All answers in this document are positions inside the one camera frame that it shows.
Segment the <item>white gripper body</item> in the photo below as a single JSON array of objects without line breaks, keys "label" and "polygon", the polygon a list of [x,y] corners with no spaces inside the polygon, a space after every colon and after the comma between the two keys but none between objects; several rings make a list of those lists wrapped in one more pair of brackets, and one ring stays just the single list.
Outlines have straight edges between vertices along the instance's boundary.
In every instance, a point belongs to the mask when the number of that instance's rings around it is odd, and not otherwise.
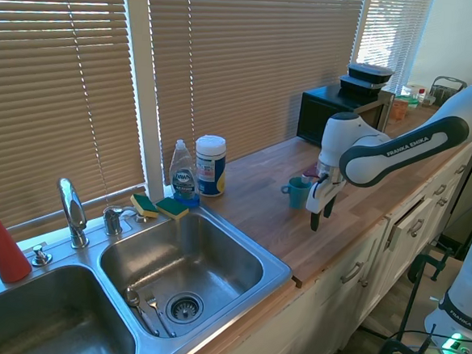
[{"label": "white gripper body", "polygon": [[345,180],[333,183],[329,178],[320,178],[314,183],[310,189],[309,196],[306,200],[306,209],[311,213],[321,212],[323,215],[324,207],[326,207],[332,197],[337,197],[341,189],[345,186]]}]

